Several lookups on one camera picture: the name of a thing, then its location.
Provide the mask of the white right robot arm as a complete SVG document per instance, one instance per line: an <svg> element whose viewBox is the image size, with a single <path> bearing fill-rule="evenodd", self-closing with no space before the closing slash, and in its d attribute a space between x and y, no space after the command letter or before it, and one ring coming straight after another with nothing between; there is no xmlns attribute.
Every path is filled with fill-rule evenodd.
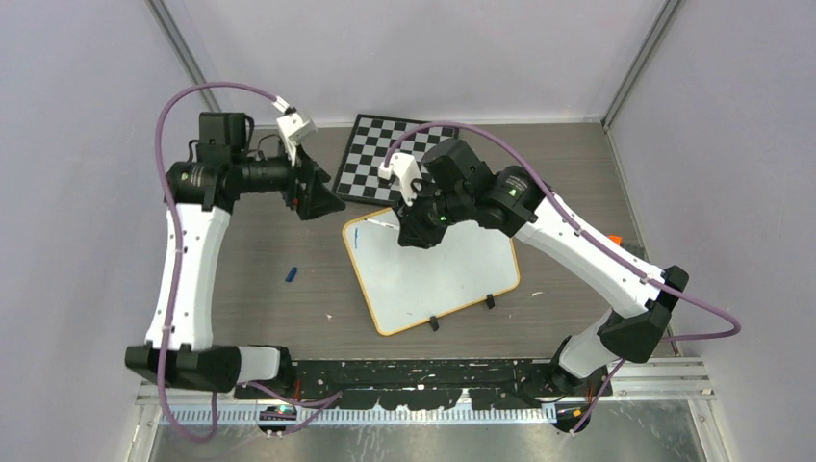
<svg viewBox="0 0 816 462"><path fill-rule="evenodd" d="M567 337L550 360L545 383L554 393L575 394L615 360L642 364L663 339L688 274L629 253L544 192L525 168L494 171L466 142L450 139L420 162L394 154L378 176L400 188L393 207L399 245L429 249L448 228L472 221L544 252L608 302L608 313Z"/></svg>

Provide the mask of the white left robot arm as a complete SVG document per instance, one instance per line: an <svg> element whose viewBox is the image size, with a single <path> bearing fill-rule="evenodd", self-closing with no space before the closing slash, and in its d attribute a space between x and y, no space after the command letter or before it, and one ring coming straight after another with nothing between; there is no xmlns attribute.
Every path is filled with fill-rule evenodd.
<svg viewBox="0 0 816 462"><path fill-rule="evenodd" d="M272 398L295 383L284 346L217 346L212 300L217 261L236 202L250 193L280 193L301 220L344 209L327 184L329 174L301 145L315 131L288 109L277 120L277 152L250 145L254 120L244 113L202 113L188 158L166 172L167 250L155 315L140 346L129 346L125 365L156 385L226 393L258 381Z"/></svg>

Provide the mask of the yellow framed whiteboard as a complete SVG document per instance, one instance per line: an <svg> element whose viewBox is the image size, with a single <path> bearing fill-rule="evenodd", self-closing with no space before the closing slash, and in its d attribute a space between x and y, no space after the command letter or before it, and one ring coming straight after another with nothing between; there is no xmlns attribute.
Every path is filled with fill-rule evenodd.
<svg viewBox="0 0 816 462"><path fill-rule="evenodd" d="M430 249L402 247L383 209L348 221L341 232L375 330L392 336L515 290L521 270L510 238L472 221L449 227Z"/></svg>

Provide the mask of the white blue marker pen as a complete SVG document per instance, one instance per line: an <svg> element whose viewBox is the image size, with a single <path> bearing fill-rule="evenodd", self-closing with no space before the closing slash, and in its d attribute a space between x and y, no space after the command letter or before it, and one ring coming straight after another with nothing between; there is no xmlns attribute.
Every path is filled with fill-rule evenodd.
<svg viewBox="0 0 816 462"><path fill-rule="evenodd" d="M377 226L385 227L385 228L388 228L388 229L397 230L397 231L400 229L400 226L398 224L394 224L394 223L379 220L379 219L367 218L365 220L365 222L371 223L371 224L374 224L374 225L377 225Z"/></svg>

